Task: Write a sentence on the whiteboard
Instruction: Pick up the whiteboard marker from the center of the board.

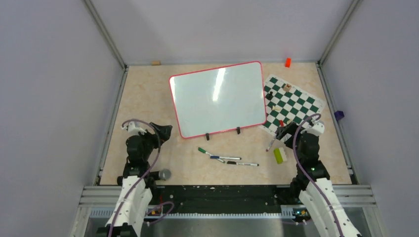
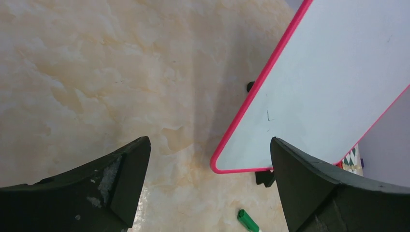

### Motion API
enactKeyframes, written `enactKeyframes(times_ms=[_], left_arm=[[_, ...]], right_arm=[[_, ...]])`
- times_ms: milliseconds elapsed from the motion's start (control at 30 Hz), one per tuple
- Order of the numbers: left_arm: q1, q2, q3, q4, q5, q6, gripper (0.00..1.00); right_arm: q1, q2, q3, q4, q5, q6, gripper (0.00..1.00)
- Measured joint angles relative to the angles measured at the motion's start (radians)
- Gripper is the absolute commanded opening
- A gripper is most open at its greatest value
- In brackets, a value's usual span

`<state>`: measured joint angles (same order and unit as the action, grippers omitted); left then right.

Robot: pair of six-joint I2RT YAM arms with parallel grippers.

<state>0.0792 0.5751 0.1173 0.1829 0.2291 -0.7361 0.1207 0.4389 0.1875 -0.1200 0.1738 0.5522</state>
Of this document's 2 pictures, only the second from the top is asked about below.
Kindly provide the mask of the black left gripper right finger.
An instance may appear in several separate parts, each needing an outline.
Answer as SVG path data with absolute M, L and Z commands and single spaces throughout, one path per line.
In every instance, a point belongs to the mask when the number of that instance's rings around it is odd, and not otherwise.
M 350 173 L 277 137 L 270 150 L 289 231 L 409 231 L 408 187 Z

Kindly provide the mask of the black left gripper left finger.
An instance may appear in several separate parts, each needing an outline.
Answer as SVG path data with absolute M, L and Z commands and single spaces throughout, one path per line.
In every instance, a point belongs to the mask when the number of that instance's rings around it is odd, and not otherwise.
M 35 184 L 2 187 L 3 232 L 125 232 L 132 228 L 151 153 L 147 136 Z

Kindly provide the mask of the pink-framed whiteboard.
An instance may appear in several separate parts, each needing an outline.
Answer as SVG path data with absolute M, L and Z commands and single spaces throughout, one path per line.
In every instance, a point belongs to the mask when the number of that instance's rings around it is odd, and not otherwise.
M 305 0 L 210 168 L 270 170 L 273 137 L 336 164 L 409 85 L 409 1 Z

